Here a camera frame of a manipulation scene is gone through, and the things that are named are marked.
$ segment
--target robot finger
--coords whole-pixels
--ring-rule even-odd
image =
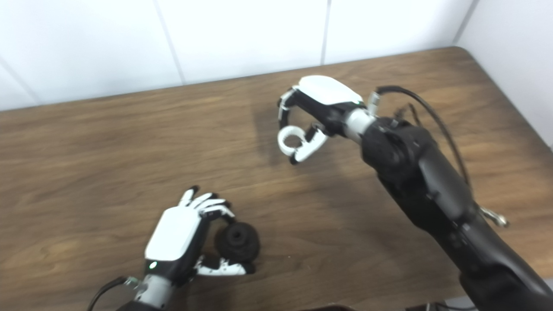
[[[226,201],[225,199],[208,199],[208,200],[200,202],[198,205],[194,206],[194,209],[201,210],[201,209],[207,208],[207,207],[212,206],[212,205],[221,205],[221,204],[225,203],[225,201]]]
[[[202,195],[198,196],[196,199],[194,199],[192,202],[190,202],[188,204],[188,206],[195,209],[198,205],[200,205],[204,201],[209,200],[211,198],[213,198],[212,193],[202,194]]]
[[[202,217],[206,217],[210,221],[213,221],[213,220],[218,219],[219,217],[222,217],[229,224],[232,224],[233,222],[236,222],[235,219],[234,219],[234,213],[231,212],[224,205],[214,205],[214,206],[209,206],[207,208],[204,208],[204,209],[200,210],[200,215]]]
[[[198,192],[198,190],[200,190],[200,187],[197,185],[194,185],[190,189],[185,191],[184,194],[182,195],[182,198],[179,201],[179,205],[188,204],[192,200],[192,197],[194,197],[194,194]]]
[[[201,276],[241,276],[244,274],[253,274],[255,266],[251,263],[237,263],[228,259],[221,258],[218,266],[199,265],[198,274]]]

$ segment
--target wooden table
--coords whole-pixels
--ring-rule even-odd
[[[194,184],[233,202],[263,249],[256,274],[198,277],[173,310],[381,310],[462,295],[453,264],[353,142],[330,139],[295,167],[281,154],[277,99],[311,74],[364,98],[397,84],[433,104],[476,199],[512,222],[501,237],[553,276],[553,154],[474,60],[447,48],[0,113],[0,308],[84,310],[105,282],[141,276],[161,212]],[[387,95],[380,114],[407,101]],[[114,290],[97,310],[131,296]]]

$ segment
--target robotic arm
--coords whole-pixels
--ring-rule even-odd
[[[320,148],[326,136],[355,141],[365,163],[377,171],[402,211],[438,242],[461,271],[461,285],[480,311],[552,310],[551,289],[483,216],[498,225],[506,225],[505,218],[478,206],[430,133],[401,118],[376,115],[380,96],[392,91],[419,98],[401,87],[382,87],[365,106],[358,94],[330,77],[303,77],[278,104],[280,149],[297,164]],[[293,106],[319,121],[307,134],[288,125]],[[300,146],[284,144],[291,135],[300,138]]]
[[[236,222],[230,204],[216,194],[194,199],[192,187],[179,204],[166,209],[145,251],[144,280],[120,277],[104,286],[88,307],[110,288],[125,284],[137,291],[134,299],[118,311],[166,310],[175,290],[201,276],[238,276],[255,272],[252,264],[259,253],[259,238],[251,225]],[[228,226],[216,236],[221,258],[202,255],[210,222],[222,218]]]

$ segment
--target white plastic ring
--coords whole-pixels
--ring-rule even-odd
[[[293,148],[293,147],[286,146],[286,144],[284,143],[284,141],[290,136],[296,136],[301,140],[302,144],[305,143],[306,141],[305,131],[303,129],[293,125],[288,125],[283,127],[278,132],[277,140],[278,140],[278,146],[280,148],[280,151],[282,151],[282,153],[286,154],[287,156],[291,156],[292,154],[294,154],[294,152],[296,152],[295,147]]]

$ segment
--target cable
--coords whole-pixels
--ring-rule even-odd
[[[397,85],[387,85],[387,86],[379,86],[377,87],[375,91],[378,95],[384,95],[386,93],[403,93],[410,97],[412,97],[414,100],[416,100],[419,104],[421,104],[424,109],[430,114],[430,116],[434,119],[442,133],[444,134],[447,143],[449,144],[451,151],[453,151],[453,156],[455,157],[455,161],[457,162],[457,165],[459,166],[459,171],[461,175],[463,176],[463,179],[465,180],[465,183],[468,185],[468,187],[471,189],[471,181],[468,176],[467,168],[465,167],[465,163],[463,161],[463,158],[461,157],[461,153],[459,152],[459,149],[457,148],[457,145],[455,144],[455,141],[453,140],[453,137],[451,136],[450,131],[447,129],[446,125],[438,116],[434,108],[430,106],[429,103],[427,103],[424,99],[422,99],[419,95],[416,93],[409,91],[407,89],[402,88],[401,86]]]
[[[443,304],[443,303],[439,303],[439,302],[435,302],[434,304],[438,305],[439,307],[446,308],[446,309],[449,309],[449,310],[455,310],[455,311],[476,310],[476,306],[472,306],[472,307],[452,307],[452,306],[449,306],[447,304]]]
[[[96,302],[98,301],[101,295],[103,295],[108,290],[114,288],[115,286],[125,284],[127,279],[128,279],[127,277],[118,277],[113,281],[108,282],[106,285],[102,286],[102,288],[100,288],[100,290],[96,293],[96,295],[94,295],[94,297],[90,301],[90,304],[88,305],[88,308],[86,309],[86,311],[92,311],[92,309],[94,308],[94,305],[96,304]]]

